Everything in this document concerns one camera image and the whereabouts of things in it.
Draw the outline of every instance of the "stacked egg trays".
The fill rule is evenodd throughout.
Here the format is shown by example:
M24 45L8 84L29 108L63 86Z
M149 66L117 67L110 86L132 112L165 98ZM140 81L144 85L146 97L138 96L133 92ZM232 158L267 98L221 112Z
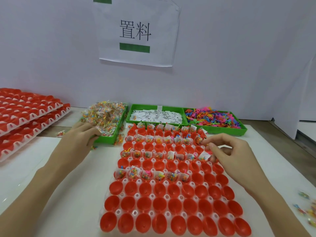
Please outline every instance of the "stacked egg trays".
M152 149L148 149L146 142L139 143L143 146L142 156L136 158L133 150L139 145L134 139L128 136L126 138L129 142L123 144L123 149L130 151L127 154L121 152L118 169L113 174L104 207L100 211L99 226L102 232L109 232L115 236L133 232L146 235L173 233L251 236L251 228L243 219L243 209L234 200L234 191L229 187L228 178L219 163L201 163L198 159L189 161L186 158L167 160L166 154L170 149L165 143L162 144L163 158L156 159L155 153L161 152L161 149L155 149L155 138ZM173 150L176 150L177 146L171 145ZM181 147L185 150L185 157L187 150L193 149L196 156L204 150L203 146ZM143 179L141 175L130 179L129 171L132 166L139 167L141 172L150 171L151 179ZM156 170L164 172L165 177L161 181L153 177ZM183 180L178 175L170 181L167 178L169 171L187 173L190 177Z
M0 89L0 162L70 111L53 96Z

